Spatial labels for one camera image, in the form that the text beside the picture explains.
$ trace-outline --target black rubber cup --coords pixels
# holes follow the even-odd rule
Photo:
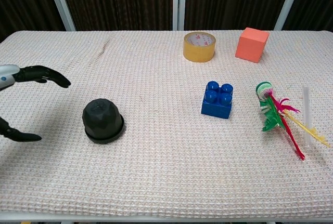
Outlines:
[[[101,98],[87,104],[82,120],[87,136],[98,144],[107,144],[118,139],[125,125],[117,106]]]

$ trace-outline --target yellow tape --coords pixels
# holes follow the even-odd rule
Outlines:
[[[183,55],[192,62],[207,62],[215,52],[216,39],[205,32],[192,32],[184,37]]]

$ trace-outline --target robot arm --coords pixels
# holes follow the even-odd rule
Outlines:
[[[69,80],[59,72],[41,65],[25,67],[22,69],[13,64],[0,65],[0,91],[12,86],[15,82],[36,81],[39,83],[46,83],[48,80],[55,82],[63,88],[68,88],[71,85]],[[1,117],[0,135],[17,142],[39,141],[42,139],[38,135],[22,133],[17,129],[11,128]]]

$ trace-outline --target blue building block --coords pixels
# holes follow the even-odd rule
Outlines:
[[[224,84],[221,87],[215,81],[208,82],[202,101],[201,114],[228,119],[232,107],[233,87]]]

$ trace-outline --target dark curtain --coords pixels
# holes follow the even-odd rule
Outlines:
[[[21,30],[65,30],[54,0],[0,0],[0,11],[0,42]]]
[[[77,30],[171,30],[172,0],[67,0]]]
[[[285,0],[186,0],[185,30],[272,30]]]
[[[294,0],[283,30],[333,32],[333,0]]]

